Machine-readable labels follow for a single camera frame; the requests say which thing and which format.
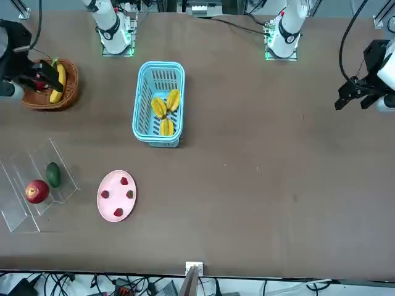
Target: transparent shelf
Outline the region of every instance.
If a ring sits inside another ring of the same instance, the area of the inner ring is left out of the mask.
[[[60,186],[49,187],[48,197],[41,203],[30,203],[25,189],[33,180],[46,181],[46,167],[55,162],[60,168]],[[47,139],[33,152],[22,152],[0,163],[0,210],[11,232],[38,232],[36,219],[54,202],[64,203],[79,190],[63,156],[52,139]]]

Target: avocado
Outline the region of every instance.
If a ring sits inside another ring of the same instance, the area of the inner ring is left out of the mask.
[[[57,188],[60,185],[60,169],[59,166],[51,162],[46,169],[46,176],[49,185],[51,185],[53,188]]]

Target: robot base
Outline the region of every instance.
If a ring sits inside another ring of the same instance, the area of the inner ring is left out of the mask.
[[[130,17],[125,17],[125,29],[122,30],[122,34],[124,35],[124,40],[127,40],[127,43],[130,43],[122,52],[118,54],[110,53],[103,44],[102,41],[102,56],[103,57],[133,57],[135,54],[135,46],[136,46],[136,35],[137,35],[137,20],[138,20],[138,12],[136,12],[135,19],[131,19]]]
[[[265,60],[288,60],[288,61],[296,62],[297,61],[297,48],[295,48],[294,52],[289,57],[286,57],[286,58],[278,57],[269,48],[269,44],[272,42],[272,36],[275,31],[276,31],[276,29],[275,29],[274,23],[267,23],[264,26],[264,32],[270,34],[270,37],[265,36],[265,38],[264,38]]]
[[[111,54],[110,52],[107,51],[107,49],[103,46],[103,52],[102,56],[103,57],[133,57],[135,54],[135,44],[129,45],[128,47],[125,48],[123,52],[120,54]]]

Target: apple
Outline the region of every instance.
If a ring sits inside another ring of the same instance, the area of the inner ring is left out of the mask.
[[[25,190],[26,199],[32,204],[43,202],[49,194],[49,186],[43,180],[34,180],[28,184]]]

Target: banana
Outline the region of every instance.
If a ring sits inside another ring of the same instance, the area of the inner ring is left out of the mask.
[[[64,91],[66,89],[66,70],[61,63],[57,63],[57,71],[59,72],[59,82],[62,83]],[[63,91],[59,92],[54,89],[49,97],[49,101],[53,104],[58,103],[62,98]]]

